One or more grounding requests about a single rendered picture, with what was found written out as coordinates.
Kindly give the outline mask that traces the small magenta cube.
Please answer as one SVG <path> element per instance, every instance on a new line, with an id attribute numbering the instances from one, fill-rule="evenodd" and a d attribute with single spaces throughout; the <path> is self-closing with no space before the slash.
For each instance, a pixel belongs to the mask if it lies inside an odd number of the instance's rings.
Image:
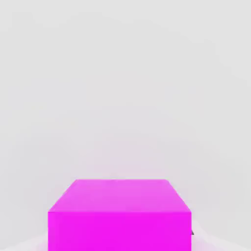
<path id="1" fill-rule="evenodd" d="M 48 212 L 48 251 L 192 251 L 192 213 L 165 179 L 78 179 Z"/>

